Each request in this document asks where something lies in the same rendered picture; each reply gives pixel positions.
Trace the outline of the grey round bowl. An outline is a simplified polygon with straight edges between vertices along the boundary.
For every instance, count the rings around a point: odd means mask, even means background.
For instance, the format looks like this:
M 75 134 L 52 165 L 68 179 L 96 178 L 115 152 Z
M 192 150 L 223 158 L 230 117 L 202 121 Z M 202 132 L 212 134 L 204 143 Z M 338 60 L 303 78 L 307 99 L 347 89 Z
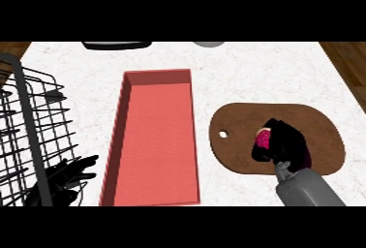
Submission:
M 199 47 L 208 47 L 208 48 L 220 47 L 224 44 L 224 42 L 193 42 L 193 43 Z

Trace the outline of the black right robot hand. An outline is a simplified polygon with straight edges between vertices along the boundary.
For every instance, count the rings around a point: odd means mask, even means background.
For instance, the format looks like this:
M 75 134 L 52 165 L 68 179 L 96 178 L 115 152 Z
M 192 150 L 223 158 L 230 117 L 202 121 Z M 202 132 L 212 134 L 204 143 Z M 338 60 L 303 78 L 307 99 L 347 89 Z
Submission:
M 282 120 L 270 118 L 263 128 L 272 129 L 269 148 L 260 148 L 255 144 L 251 149 L 251 157 L 258 162 L 289 162 L 289 172 L 311 168 L 310 152 L 301 132 Z

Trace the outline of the red cardboard box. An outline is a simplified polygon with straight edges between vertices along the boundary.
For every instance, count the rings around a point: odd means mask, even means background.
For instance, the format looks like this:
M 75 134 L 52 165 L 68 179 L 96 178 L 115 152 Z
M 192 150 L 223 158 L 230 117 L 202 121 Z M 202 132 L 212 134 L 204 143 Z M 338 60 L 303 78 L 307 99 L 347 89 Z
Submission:
M 100 205 L 180 205 L 199 201 L 190 71 L 127 72 Z

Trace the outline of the brown wooden cutting board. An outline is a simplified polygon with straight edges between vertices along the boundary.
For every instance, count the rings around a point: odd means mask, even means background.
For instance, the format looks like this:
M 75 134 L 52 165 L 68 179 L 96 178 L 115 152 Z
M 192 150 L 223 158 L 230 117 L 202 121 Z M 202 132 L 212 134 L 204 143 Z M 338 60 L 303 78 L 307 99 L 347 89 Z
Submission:
M 270 118 L 295 127 L 305 139 L 311 168 L 320 175 L 335 173 L 344 165 L 344 141 L 328 116 L 300 104 L 232 103 L 210 121 L 210 146 L 224 168 L 241 174 L 274 174 L 273 163 L 252 159 L 254 137 Z

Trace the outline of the black flat pan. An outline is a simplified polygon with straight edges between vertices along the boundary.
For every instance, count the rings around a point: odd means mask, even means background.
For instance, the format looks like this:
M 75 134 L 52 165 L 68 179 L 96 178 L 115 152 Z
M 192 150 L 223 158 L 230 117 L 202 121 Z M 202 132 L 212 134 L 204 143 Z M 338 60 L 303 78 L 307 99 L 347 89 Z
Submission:
M 136 49 L 145 48 L 151 44 L 151 42 L 83 42 L 84 47 L 94 50 Z

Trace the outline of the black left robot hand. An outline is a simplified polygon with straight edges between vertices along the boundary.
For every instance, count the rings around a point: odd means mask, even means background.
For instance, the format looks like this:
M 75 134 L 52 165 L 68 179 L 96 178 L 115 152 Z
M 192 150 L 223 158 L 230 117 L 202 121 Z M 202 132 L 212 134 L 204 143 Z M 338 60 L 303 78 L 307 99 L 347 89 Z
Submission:
M 78 192 L 68 186 L 80 180 L 96 177 L 94 172 L 84 173 L 84 170 L 96 165 L 99 156 L 81 158 L 71 163 L 63 160 L 56 166 L 46 169 L 47 183 L 52 202 L 55 206 L 69 206 L 77 200 Z

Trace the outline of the pink frosted cupcake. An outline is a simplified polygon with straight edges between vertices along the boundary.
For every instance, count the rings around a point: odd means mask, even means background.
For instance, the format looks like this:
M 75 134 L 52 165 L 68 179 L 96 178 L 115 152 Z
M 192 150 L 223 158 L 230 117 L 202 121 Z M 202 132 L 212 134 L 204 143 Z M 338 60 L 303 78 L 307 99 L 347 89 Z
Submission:
M 254 144 L 260 147 L 267 149 L 269 143 L 270 143 L 270 136 L 272 136 L 272 129 L 270 128 L 261 128 L 257 131 Z

